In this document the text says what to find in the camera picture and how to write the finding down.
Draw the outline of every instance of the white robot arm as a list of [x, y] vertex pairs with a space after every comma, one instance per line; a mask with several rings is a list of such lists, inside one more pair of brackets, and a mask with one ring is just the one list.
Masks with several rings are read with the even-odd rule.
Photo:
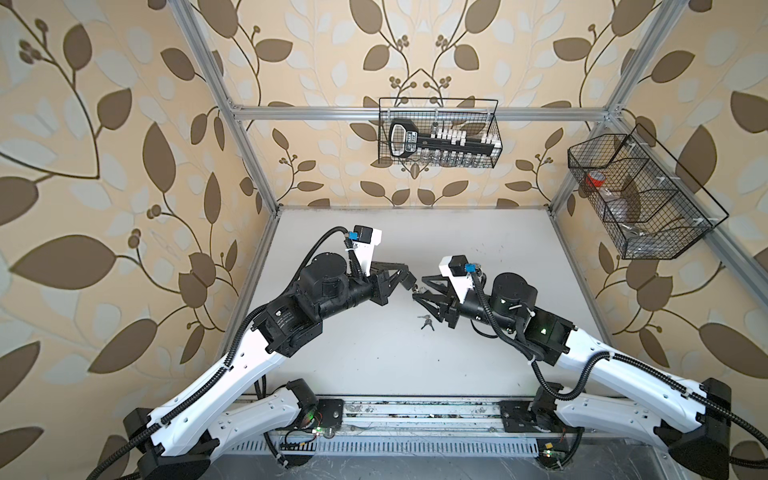
[[[437, 293], [414, 293], [413, 299], [451, 328], [460, 316], [490, 325], [495, 336], [478, 333], [498, 337], [525, 355], [541, 384], [529, 408], [505, 421], [505, 427], [509, 423], [553, 431], [567, 425], [618, 433], [663, 449], [689, 470], [714, 480], [728, 478], [729, 462], [768, 468], [768, 461], [729, 456], [731, 422], [767, 448], [768, 438], [730, 411], [728, 385], [715, 379], [702, 383], [682, 379], [605, 345], [566, 319], [536, 307], [537, 290], [517, 274], [498, 275], [486, 296], [485, 275], [465, 256], [445, 257], [439, 269], [441, 275], [422, 278]], [[578, 384], [560, 393], [563, 387], [544, 379], [539, 361], [581, 372]], [[584, 393], [588, 378], [627, 398]]]
[[[349, 273], [340, 255], [320, 253], [313, 258], [335, 232], [345, 235]], [[283, 293], [243, 320], [222, 359], [163, 405], [135, 409], [124, 419], [129, 442], [106, 458], [88, 480], [98, 478], [133, 448], [143, 453], [138, 472], [123, 480], [194, 480], [245, 438], [282, 427], [306, 428], [318, 400], [302, 379], [288, 382], [271, 395], [264, 392], [266, 398], [259, 402], [225, 410], [260, 377], [322, 333], [328, 317], [366, 300], [386, 305], [399, 284], [411, 289], [415, 277], [408, 266], [372, 261], [373, 247], [380, 240], [381, 230], [370, 227], [355, 226], [352, 232], [335, 227], [326, 232]], [[356, 252], [361, 253], [364, 266]]]

